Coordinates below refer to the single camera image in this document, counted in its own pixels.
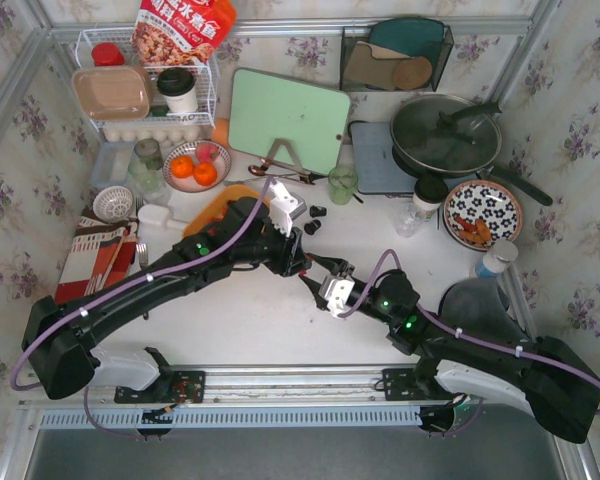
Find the black handled fork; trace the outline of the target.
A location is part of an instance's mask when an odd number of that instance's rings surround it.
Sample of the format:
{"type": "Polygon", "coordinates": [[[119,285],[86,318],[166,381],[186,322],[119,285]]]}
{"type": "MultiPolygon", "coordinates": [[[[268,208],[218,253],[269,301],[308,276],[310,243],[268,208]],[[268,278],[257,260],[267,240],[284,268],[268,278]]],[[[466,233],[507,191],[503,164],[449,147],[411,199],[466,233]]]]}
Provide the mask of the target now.
{"type": "Polygon", "coordinates": [[[149,265],[148,249],[145,243],[136,244],[136,261],[140,269],[145,269],[149,265]]]}

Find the orange storage basket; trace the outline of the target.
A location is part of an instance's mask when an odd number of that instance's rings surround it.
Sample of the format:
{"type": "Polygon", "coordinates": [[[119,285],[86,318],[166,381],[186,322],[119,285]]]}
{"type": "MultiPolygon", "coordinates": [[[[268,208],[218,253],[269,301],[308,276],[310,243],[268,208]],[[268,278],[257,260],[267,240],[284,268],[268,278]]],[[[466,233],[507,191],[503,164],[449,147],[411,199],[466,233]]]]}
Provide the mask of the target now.
{"type": "Polygon", "coordinates": [[[258,199],[260,193],[245,185],[232,185],[222,190],[201,212],[183,229],[181,237],[200,232],[208,223],[224,217],[230,202],[242,197],[258,199]]]}

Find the black capsule top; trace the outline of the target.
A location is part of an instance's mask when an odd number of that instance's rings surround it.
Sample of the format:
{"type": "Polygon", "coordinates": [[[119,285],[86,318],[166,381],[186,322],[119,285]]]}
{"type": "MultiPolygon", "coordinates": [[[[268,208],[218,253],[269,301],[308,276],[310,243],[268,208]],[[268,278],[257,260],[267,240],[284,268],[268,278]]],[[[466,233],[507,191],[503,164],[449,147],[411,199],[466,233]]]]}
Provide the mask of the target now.
{"type": "Polygon", "coordinates": [[[311,218],[322,218],[327,215],[327,208],[323,206],[312,205],[309,208],[309,215],[311,218]]]}

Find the grey blue cloth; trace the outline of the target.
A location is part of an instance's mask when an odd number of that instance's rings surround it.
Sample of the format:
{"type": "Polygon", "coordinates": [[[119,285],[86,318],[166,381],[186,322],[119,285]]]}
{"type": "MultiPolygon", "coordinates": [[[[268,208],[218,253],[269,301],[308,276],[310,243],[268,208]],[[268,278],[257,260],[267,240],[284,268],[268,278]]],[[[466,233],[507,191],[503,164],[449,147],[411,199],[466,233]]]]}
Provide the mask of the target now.
{"type": "Polygon", "coordinates": [[[461,327],[470,335],[514,344],[531,337],[509,315],[509,298],[495,278],[469,278],[452,285],[443,295],[439,316],[450,327],[461,327]]]}

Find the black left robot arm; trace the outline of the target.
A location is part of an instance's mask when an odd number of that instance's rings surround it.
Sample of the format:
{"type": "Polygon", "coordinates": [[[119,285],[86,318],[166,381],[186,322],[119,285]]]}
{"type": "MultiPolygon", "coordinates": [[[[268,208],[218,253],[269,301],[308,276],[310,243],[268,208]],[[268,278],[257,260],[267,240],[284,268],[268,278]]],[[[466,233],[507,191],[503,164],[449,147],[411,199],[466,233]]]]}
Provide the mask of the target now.
{"type": "Polygon", "coordinates": [[[232,201],[224,216],[183,237],[139,271],[95,294],[64,303],[46,296],[31,307],[22,350],[51,400],[69,397],[94,379],[93,349],[116,330],[171,300],[228,278],[239,265],[265,266],[290,277],[305,270],[302,233],[282,232],[252,197],[232,201]]]}

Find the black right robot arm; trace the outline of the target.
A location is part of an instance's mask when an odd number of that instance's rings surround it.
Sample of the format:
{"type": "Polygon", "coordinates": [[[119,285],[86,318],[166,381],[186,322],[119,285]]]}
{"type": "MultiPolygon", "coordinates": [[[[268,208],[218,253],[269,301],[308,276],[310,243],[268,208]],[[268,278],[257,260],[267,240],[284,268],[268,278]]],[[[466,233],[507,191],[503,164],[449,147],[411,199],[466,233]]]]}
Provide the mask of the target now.
{"type": "Polygon", "coordinates": [[[312,255],[309,263],[329,273],[322,282],[302,279],[317,307],[384,324],[394,348],[418,356],[414,381],[425,397],[478,396],[529,414],[565,441],[586,441],[599,408],[600,378],[565,342],[527,334],[510,316],[496,279],[453,284],[431,312],[399,268],[364,283],[343,259],[312,255]]]}

